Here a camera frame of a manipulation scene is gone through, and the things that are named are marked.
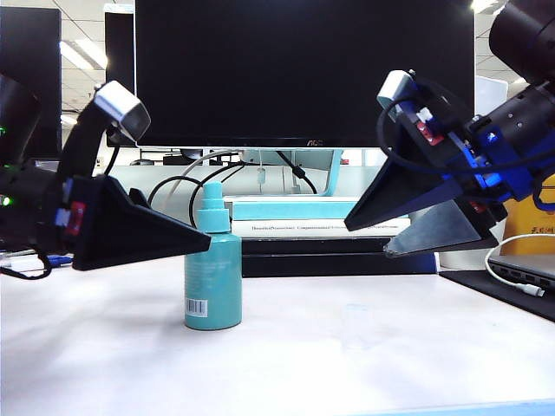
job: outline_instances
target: teal spray bottle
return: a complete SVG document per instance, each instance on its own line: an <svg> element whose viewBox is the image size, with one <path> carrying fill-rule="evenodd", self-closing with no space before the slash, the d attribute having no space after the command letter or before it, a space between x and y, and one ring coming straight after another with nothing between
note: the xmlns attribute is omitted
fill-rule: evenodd
<svg viewBox="0 0 555 416"><path fill-rule="evenodd" d="M214 330L241 322L241 237L230 233L222 184L204 185L199 230L210 234L210 248L185 257L185 324Z"/></svg>

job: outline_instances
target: laptop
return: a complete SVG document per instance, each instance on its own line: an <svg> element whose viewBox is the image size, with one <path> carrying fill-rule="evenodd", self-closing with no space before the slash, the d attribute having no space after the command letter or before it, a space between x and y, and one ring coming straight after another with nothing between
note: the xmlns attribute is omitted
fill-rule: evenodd
<svg viewBox="0 0 555 416"><path fill-rule="evenodd" d="M555 254L491 256L489 264L501 277L555 291Z"/></svg>

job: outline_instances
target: bottle cap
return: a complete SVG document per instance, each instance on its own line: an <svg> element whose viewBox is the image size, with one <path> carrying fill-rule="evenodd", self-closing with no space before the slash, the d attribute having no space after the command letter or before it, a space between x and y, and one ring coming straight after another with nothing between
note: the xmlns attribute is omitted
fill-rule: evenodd
<svg viewBox="0 0 555 416"><path fill-rule="evenodd" d="M199 209L199 230L228 232L231 229L229 210L224 206L221 182L208 182L203 186L202 208Z"/></svg>

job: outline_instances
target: aoc logo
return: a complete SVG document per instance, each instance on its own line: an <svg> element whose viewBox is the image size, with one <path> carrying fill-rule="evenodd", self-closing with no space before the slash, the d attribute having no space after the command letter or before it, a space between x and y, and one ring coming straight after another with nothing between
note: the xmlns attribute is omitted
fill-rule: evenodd
<svg viewBox="0 0 555 416"><path fill-rule="evenodd" d="M306 142L306 146L313 146L313 147L323 146L323 140L309 140Z"/></svg>

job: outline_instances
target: black mouse pad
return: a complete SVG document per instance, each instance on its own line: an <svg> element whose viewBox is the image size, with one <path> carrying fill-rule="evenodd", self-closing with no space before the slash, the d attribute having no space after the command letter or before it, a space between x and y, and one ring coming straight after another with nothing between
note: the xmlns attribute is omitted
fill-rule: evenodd
<svg viewBox="0 0 555 416"><path fill-rule="evenodd" d="M553 292L546 291L542 297L530 296L498 282L484 270L442 271L440 276L555 322L555 293Z"/></svg>

